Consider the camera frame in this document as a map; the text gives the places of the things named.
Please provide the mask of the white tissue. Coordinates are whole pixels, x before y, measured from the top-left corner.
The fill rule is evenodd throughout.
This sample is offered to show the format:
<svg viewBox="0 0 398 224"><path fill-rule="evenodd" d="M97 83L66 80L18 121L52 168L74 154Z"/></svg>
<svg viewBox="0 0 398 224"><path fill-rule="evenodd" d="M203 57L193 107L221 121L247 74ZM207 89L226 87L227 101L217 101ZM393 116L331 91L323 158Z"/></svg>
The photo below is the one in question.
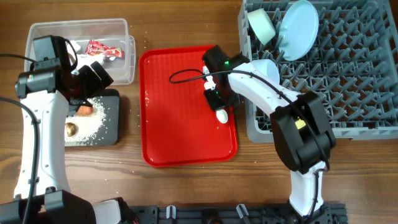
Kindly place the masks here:
<svg viewBox="0 0 398 224"><path fill-rule="evenodd" d="M70 42L70 44L67 43L67 51L71 65L74 65L75 62L77 62L76 70L79 70L84 65L90 66L94 62L98 62L100 65L104 64L104 56L102 54L94 56L80 54L81 46L74 40L71 40Z"/></svg>

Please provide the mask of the orange carrot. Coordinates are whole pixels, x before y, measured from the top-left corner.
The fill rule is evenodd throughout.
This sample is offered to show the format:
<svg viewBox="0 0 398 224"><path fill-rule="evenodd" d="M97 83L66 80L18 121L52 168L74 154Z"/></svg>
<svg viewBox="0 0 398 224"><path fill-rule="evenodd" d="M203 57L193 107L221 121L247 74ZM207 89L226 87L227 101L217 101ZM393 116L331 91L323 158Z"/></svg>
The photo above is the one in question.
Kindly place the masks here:
<svg viewBox="0 0 398 224"><path fill-rule="evenodd" d="M94 112L93 107L80 106L78 111L75 113L76 116L89 116Z"/></svg>

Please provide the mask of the red snack wrapper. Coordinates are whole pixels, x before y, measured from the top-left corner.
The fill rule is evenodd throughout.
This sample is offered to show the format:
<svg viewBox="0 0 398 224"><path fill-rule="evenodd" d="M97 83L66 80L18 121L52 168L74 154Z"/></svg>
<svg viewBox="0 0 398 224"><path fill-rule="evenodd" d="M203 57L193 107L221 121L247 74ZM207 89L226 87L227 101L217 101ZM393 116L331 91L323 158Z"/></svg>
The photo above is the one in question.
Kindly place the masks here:
<svg viewBox="0 0 398 224"><path fill-rule="evenodd" d="M119 47L109 47L101 42L90 40L86 47L85 53L90 56L103 55L105 58L123 58L124 51Z"/></svg>

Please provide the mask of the pile of white rice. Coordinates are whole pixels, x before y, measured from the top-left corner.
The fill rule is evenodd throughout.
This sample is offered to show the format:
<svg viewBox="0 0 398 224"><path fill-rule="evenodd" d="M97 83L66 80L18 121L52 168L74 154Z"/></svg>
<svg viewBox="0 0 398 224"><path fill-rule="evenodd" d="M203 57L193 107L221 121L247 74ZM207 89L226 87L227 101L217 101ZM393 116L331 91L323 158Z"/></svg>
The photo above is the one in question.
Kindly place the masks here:
<svg viewBox="0 0 398 224"><path fill-rule="evenodd" d="M65 146L94 146L105 139L107 133L105 127L106 108L102 102L103 97L90 98L88 101L93 105L94 112L89 116L68 116L66 123L74 123L78 126L78 132L68 137L65 130Z"/></svg>

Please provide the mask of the brown mushroom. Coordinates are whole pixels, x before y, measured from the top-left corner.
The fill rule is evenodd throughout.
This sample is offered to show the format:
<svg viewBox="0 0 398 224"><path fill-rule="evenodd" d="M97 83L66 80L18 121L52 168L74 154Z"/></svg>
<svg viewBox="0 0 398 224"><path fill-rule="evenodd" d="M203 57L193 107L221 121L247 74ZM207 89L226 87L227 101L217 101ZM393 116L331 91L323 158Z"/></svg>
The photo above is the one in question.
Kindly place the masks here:
<svg viewBox="0 0 398 224"><path fill-rule="evenodd" d="M66 123L65 130L68 137L74 136L78 132L78 126L74 123Z"/></svg>

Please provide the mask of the mint green bowl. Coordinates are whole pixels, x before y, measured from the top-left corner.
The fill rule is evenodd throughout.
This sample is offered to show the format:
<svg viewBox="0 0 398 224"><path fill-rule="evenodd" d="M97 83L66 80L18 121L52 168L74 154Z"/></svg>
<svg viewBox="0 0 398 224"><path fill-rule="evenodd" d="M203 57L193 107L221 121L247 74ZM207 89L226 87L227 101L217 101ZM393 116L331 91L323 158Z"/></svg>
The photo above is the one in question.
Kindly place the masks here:
<svg viewBox="0 0 398 224"><path fill-rule="evenodd" d="M259 41L266 45L275 36L275 28L269 16L263 9L257 9L248 13L249 25Z"/></svg>

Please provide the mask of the light blue plate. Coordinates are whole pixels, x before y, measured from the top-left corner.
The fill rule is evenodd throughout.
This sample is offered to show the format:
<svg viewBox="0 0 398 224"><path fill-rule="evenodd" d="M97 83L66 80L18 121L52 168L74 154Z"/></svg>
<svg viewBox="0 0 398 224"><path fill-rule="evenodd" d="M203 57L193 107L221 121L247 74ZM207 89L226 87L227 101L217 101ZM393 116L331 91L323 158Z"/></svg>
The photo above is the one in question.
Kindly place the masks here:
<svg viewBox="0 0 398 224"><path fill-rule="evenodd" d="M282 41L279 51L283 58L294 61L302 58L313 47L318 34L319 17L312 3L299 0L287 10L279 31Z"/></svg>

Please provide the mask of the white plastic spoon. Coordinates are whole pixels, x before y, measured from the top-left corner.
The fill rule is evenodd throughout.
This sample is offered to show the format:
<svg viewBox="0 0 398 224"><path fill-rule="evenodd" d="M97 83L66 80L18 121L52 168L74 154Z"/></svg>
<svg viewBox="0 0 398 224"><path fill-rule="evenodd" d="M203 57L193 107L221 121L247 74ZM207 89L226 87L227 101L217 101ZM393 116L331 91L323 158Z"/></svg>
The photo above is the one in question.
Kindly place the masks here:
<svg viewBox="0 0 398 224"><path fill-rule="evenodd" d="M228 113L225 109L216 110L216 118L220 123L226 124L228 122Z"/></svg>

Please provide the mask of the light blue bowl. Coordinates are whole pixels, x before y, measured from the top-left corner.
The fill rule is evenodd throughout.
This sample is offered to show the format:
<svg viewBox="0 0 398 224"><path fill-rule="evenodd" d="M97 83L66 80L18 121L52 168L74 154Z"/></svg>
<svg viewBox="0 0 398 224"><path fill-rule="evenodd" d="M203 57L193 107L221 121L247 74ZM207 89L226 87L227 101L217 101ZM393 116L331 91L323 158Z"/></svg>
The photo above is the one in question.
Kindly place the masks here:
<svg viewBox="0 0 398 224"><path fill-rule="evenodd" d="M274 83L279 84L280 75L277 65L270 59L253 60L251 62L256 70L261 72L267 78L271 79Z"/></svg>

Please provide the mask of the yellow cup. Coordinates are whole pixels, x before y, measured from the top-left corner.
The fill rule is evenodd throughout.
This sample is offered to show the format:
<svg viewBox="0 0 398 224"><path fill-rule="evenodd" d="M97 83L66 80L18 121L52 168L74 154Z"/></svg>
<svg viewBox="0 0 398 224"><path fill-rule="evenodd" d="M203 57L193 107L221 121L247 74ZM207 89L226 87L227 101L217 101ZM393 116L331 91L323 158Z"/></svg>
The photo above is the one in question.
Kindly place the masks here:
<svg viewBox="0 0 398 224"><path fill-rule="evenodd" d="M302 128L304 128L304 127L306 127L306 122L304 121L304 120L302 120L302 119L297 119L296 121L295 121L295 125L296 125L296 128L298 129L298 130L300 130L300 129L302 129Z"/></svg>

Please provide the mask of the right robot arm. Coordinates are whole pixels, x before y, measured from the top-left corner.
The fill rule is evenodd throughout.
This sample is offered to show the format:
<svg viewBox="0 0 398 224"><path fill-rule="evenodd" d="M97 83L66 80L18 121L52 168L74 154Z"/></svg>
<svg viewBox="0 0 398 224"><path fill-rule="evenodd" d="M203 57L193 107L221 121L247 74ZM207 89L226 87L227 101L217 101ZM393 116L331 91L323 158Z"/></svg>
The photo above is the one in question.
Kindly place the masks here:
<svg viewBox="0 0 398 224"><path fill-rule="evenodd" d="M242 95L270 119L277 155L290 170L290 206L300 221L314 220L323 205L322 175L336 145L322 99L313 91L299 93L280 85L278 67L269 59L228 57L215 45L202 60L205 80L214 83L206 92L213 111Z"/></svg>

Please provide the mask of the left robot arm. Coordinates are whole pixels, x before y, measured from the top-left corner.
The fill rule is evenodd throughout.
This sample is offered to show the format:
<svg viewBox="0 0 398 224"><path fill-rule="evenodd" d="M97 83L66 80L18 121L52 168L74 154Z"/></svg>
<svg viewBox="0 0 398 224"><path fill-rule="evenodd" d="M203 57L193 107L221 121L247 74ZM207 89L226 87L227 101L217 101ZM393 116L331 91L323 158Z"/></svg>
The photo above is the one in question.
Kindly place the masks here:
<svg viewBox="0 0 398 224"><path fill-rule="evenodd" d="M138 223L121 198L90 203L70 191L65 170L65 121L112 84L98 63L70 60L72 43L47 35L33 41L30 69L16 81L13 104L23 114L22 160L13 200L1 205L2 223Z"/></svg>

